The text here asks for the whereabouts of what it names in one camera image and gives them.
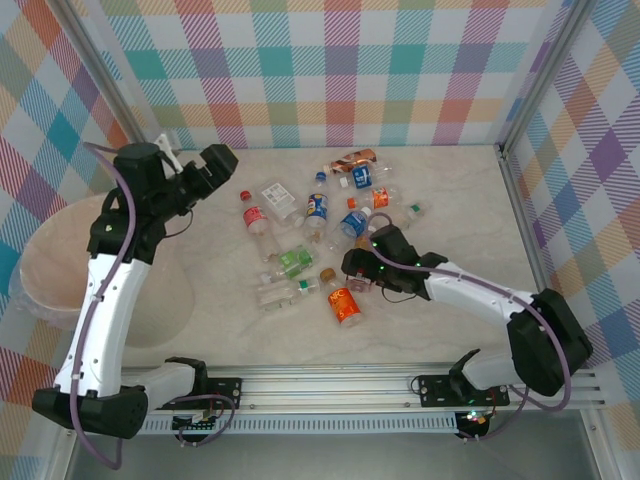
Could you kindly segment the blue label white cap bottle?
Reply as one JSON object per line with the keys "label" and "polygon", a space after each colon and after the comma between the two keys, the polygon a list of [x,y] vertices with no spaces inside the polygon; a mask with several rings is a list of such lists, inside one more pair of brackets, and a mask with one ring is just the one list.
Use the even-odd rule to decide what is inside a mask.
{"label": "blue label white cap bottle", "polygon": [[368,207],[349,212],[329,235],[329,251],[339,254],[353,248],[356,239],[365,232],[371,214],[372,210]]}

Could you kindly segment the clear bottle green cap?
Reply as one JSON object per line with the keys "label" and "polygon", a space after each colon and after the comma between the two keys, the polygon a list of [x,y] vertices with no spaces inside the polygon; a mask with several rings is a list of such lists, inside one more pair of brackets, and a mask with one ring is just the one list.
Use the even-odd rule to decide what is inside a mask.
{"label": "clear bottle green cap", "polygon": [[403,205],[399,210],[398,226],[401,229],[410,229],[418,225],[427,215],[430,206],[424,202],[414,202]]}

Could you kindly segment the orange label orange cap bottle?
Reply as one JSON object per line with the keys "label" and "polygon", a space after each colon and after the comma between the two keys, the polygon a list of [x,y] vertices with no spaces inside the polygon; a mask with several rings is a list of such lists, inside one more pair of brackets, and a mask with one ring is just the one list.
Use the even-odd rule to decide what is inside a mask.
{"label": "orange label orange cap bottle", "polygon": [[394,186],[381,186],[358,191],[354,196],[346,200],[350,210],[366,207],[370,210],[378,210],[400,204],[403,200],[401,191]]}

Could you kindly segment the red label red cap bottle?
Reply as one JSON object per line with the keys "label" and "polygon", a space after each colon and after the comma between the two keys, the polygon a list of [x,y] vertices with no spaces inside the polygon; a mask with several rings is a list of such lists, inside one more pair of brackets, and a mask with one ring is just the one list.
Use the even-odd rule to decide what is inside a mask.
{"label": "red label red cap bottle", "polygon": [[267,263],[281,252],[280,245],[274,237],[270,220],[248,190],[240,192],[240,200],[243,204],[242,219],[246,230],[254,239],[261,260]]}

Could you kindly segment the square clear white label bottle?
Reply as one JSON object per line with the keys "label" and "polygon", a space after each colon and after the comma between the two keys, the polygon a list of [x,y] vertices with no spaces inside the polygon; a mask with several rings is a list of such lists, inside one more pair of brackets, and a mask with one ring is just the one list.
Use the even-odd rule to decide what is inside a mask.
{"label": "square clear white label bottle", "polygon": [[281,181],[269,180],[256,188],[261,205],[270,217],[283,227],[299,228],[305,216],[298,195]]}

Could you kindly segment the blue yellow label blue cap bottle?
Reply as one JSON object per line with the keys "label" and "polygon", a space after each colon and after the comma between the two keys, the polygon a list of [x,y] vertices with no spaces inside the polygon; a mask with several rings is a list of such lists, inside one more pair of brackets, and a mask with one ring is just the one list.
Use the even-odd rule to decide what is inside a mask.
{"label": "blue yellow label blue cap bottle", "polygon": [[328,216],[328,185],[324,172],[317,172],[311,194],[308,196],[304,236],[311,243],[319,243],[326,231]]}

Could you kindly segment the green label plastic bottle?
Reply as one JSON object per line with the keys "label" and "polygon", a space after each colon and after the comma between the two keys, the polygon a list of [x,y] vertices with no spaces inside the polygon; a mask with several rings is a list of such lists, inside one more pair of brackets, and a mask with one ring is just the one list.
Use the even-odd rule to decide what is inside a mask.
{"label": "green label plastic bottle", "polygon": [[268,262],[268,269],[259,275],[262,284],[291,280],[311,268],[319,253],[311,244],[300,244],[281,253]]}

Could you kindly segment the clear bottle green white label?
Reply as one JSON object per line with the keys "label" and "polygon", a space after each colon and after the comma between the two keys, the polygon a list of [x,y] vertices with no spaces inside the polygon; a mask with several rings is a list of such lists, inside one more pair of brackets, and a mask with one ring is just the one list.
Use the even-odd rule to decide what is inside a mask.
{"label": "clear bottle green white label", "polygon": [[260,311],[269,313],[292,306],[321,289],[318,277],[300,280],[281,280],[256,288],[256,300]]}

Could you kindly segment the round beige bin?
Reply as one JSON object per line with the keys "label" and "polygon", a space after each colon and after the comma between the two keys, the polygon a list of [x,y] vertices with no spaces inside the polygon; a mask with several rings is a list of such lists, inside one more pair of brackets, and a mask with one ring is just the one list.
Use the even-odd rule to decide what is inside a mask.
{"label": "round beige bin", "polygon": [[[73,203],[46,220],[28,240],[18,265],[34,316],[52,327],[75,329],[84,300],[90,226],[105,194]],[[130,347],[168,342],[187,325],[194,293],[179,259],[176,238],[160,243],[137,298],[126,339]]]}

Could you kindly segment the clear plastic bin liner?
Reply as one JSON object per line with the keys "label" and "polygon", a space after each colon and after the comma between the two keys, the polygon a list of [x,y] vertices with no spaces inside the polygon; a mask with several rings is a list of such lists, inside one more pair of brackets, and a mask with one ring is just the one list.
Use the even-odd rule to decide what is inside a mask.
{"label": "clear plastic bin liner", "polygon": [[18,311],[28,314],[31,317],[34,316],[31,297],[29,296],[22,280],[19,266],[16,266],[10,276],[8,293],[11,301],[14,303],[15,308]]}

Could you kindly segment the copper brown label bottle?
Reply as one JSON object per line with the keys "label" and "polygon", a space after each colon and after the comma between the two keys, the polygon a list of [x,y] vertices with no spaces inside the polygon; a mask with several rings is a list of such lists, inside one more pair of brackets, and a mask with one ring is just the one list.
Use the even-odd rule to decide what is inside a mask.
{"label": "copper brown label bottle", "polygon": [[359,150],[332,161],[323,166],[325,174],[338,175],[351,172],[354,168],[372,164],[377,161],[377,155],[374,150],[367,148]]}

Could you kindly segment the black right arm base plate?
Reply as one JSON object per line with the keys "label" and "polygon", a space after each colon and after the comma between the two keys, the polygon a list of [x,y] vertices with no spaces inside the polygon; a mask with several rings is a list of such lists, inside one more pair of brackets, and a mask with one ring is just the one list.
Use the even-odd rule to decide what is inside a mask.
{"label": "black right arm base plate", "polygon": [[418,375],[410,383],[410,389],[427,407],[493,407],[508,406],[510,397],[505,386],[478,390],[468,382],[455,386],[448,375]]}

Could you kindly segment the aluminium mounting rail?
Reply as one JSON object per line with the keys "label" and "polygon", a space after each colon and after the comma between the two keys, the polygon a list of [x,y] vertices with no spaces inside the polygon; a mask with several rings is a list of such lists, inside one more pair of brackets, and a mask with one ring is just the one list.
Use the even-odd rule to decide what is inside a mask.
{"label": "aluminium mounting rail", "polygon": [[219,366],[215,378],[242,380],[242,414],[397,413],[421,410],[414,377],[446,374],[445,363]]}

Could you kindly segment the aluminium corner post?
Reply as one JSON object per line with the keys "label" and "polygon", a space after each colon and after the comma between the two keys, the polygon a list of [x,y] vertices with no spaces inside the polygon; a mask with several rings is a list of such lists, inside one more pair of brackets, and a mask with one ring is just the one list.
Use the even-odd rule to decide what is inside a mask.
{"label": "aluminium corner post", "polygon": [[50,0],[125,133],[150,141],[160,132],[140,81],[100,0]]}
{"label": "aluminium corner post", "polygon": [[490,135],[506,158],[524,134],[598,0],[549,0],[535,23],[505,105]]}

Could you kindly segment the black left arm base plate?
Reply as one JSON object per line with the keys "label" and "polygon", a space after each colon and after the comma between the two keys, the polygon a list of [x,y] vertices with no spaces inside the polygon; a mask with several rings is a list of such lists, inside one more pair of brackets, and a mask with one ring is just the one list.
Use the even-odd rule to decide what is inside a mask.
{"label": "black left arm base plate", "polygon": [[206,393],[219,395],[233,401],[235,408],[240,407],[243,379],[240,377],[209,377]]}

